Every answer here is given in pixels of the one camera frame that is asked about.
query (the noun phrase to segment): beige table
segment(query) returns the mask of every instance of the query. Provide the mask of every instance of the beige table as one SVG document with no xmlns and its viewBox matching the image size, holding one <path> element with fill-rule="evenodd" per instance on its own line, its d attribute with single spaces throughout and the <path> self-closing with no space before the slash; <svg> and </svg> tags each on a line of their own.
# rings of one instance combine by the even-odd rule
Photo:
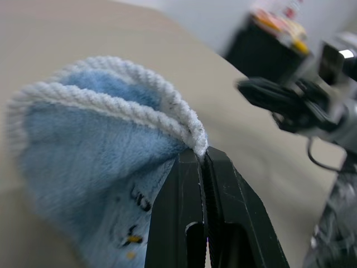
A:
<svg viewBox="0 0 357 268">
<path fill-rule="evenodd" d="M 309 162 L 306 139 L 277 129 L 268 112 L 233 87 L 225 60 L 156 11 L 104 0 L 0 0 L 0 126 L 20 86 L 92 55 L 133 60 L 172 81 L 260 195 L 292 268 L 301 267 L 335 175 Z M 27 207 L 23 183 L 0 134 L 0 267 L 78 267 L 72 251 Z M 320 161 L 342 151 L 322 142 Z"/>
</svg>

